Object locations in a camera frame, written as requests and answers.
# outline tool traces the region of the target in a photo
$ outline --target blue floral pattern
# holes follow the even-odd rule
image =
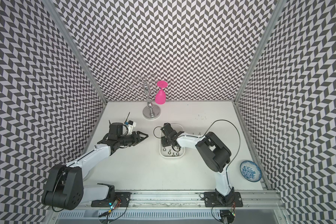
[[[255,178],[256,172],[251,167],[244,166],[242,168],[242,174],[245,178],[253,180]]]
[[[241,163],[240,172],[242,173],[245,179],[251,182],[257,182],[262,177],[262,173],[258,165],[249,160],[246,160]]]

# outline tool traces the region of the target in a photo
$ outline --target mounting plate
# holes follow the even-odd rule
[[[234,199],[235,207],[236,208],[242,207],[243,204],[242,204],[242,197],[241,197],[240,193],[236,192],[236,191],[234,193],[235,193],[235,199]],[[215,192],[204,192],[204,202],[205,202],[205,207],[207,207],[207,208],[211,208],[215,205],[219,205],[219,202],[218,202],[218,199],[216,198]]]
[[[116,192],[116,198],[121,199],[120,208],[128,207],[129,200],[131,199],[131,193],[130,192]],[[91,207],[96,208],[103,208],[103,207],[110,207],[109,201],[107,200],[96,200],[92,201]]]

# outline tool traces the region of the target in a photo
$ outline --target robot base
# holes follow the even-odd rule
[[[121,205],[120,208],[125,208],[128,207],[129,200],[131,199],[131,193],[130,192],[116,192],[115,198],[121,199]],[[111,205],[109,204],[109,200],[96,200],[92,201],[91,207],[96,207],[96,208],[102,208],[106,207],[109,208]]]
[[[242,207],[242,197],[239,192],[233,192],[231,191],[231,196],[229,198],[234,199],[235,207]],[[205,207],[211,208],[213,206],[221,205],[221,203],[218,201],[217,194],[215,192],[204,192],[204,202]],[[231,207],[233,205],[233,201],[228,202],[225,206],[221,205],[221,207]]]

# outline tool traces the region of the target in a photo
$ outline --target wire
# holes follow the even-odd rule
[[[228,120],[223,120],[223,119],[221,119],[221,120],[216,120],[216,121],[214,121],[210,126],[209,126],[209,128],[206,130],[206,132],[204,133],[204,135],[203,136],[205,136],[205,134],[209,131],[209,129],[213,126],[213,124],[215,123],[215,122],[218,122],[218,121],[226,121],[226,122],[229,122],[229,123],[231,123],[230,121],[228,121]],[[240,150],[240,145],[241,145],[241,138],[240,138],[240,133],[239,133],[239,130],[237,129],[237,127],[233,124],[233,123],[231,123],[233,126],[234,126],[234,128],[236,129],[236,131],[237,131],[237,134],[238,134],[238,136],[239,136],[239,147],[238,147],[238,149],[237,149],[237,153],[236,153],[236,155],[234,156],[234,158],[230,161],[230,163],[226,166],[226,169],[225,169],[225,173],[226,173],[226,180],[228,181],[228,187],[230,188],[230,190],[231,191],[233,191],[233,195],[234,195],[234,197],[233,197],[233,206],[234,206],[234,210],[235,210],[235,202],[234,202],[234,200],[235,200],[235,191],[230,187],[230,184],[229,184],[229,179],[228,179],[228,167],[230,166],[230,164],[233,162],[233,160],[237,157],[237,155],[238,155],[238,153],[239,153],[239,150]]]
[[[154,134],[154,131],[155,131],[155,129],[156,128],[162,128],[161,126],[157,126],[157,127],[155,127],[154,129],[153,129],[153,135],[156,137],[156,138],[159,138],[159,137],[157,137],[155,134]]]
[[[118,217],[118,218],[116,218],[116,219],[112,220],[112,222],[114,222],[114,221],[116,221],[117,219],[119,219],[119,218],[121,218],[122,216],[124,216],[124,214],[125,214],[125,213],[126,213],[126,211],[127,211],[127,208],[128,208],[128,203],[127,203],[126,210],[124,210],[124,213],[123,213],[122,215],[120,215],[120,217]]]
[[[213,208],[216,207],[216,206],[218,206],[218,205],[220,205],[220,204],[213,205],[212,210],[211,210],[211,213],[212,213],[212,216],[213,216],[213,218],[214,218],[215,220],[217,220],[217,221],[220,222],[220,223],[223,223],[223,222],[220,221],[219,219],[216,219],[215,216],[213,215]]]
[[[113,210],[115,210],[116,208],[119,208],[119,207],[121,206],[121,199],[117,198],[117,200],[119,200],[119,201],[118,201],[116,207],[114,207],[111,211],[113,211]],[[103,220],[103,222],[101,222],[101,221],[99,220],[99,222],[102,223],[102,224],[108,224],[108,215],[109,215],[110,213],[111,213],[111,212],[107,211],[107,212],[102,213],[101,215],[99,215],[99,218],[100,218],[100,217],[103,217],[103,216],[106,216],[106,222],[105,222],[105,223],[103,223],[104,220]]]
[[[60,212],[60,211],[64,210],[64,209],[61,209],[61,210],[56,211],[56,210],[54,209],[54,206],[53,206],[53,204],[54,204],[54,195],[55,195],[55,191],[56,191],[57,185],[58,185],[58,183],[59,183],[61,177],[62,177],[63,174],[67,171],[67,169],[68,169],[70,166],[72,166],[73,164],[75,164],[75,163],[72,163],[72,164],[70,164],[69,166],[66,166],[65,170],[61,173],[60,177],[58,178],[58,180],[57,180],[57,182],[56,182],[54,191],[53,191],[53,193],[52,193],[52,201],[51,201],[51,208],[52,208],[52,210],[53,210],[54,212]]]
[[[124,124],[123,126],[125,126],[126,127],[126,132],[123,134],[123,135],[121,135],[121,136],[126,136],[127,134],[128,134],[128,127]]]
[[[172,146],[173,151],[179,152],[181,149],[178,148],[179,150],[175,150],[174,147]]]

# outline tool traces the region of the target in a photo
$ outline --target round metal base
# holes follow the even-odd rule
[[[153,105],[152,109],[149,109],[148,106],[146,106],[143,109],[144,117],[150,120],[156,119],[157,117],[159,117],[160,114],[161,114],[161,109],[155,104]]]

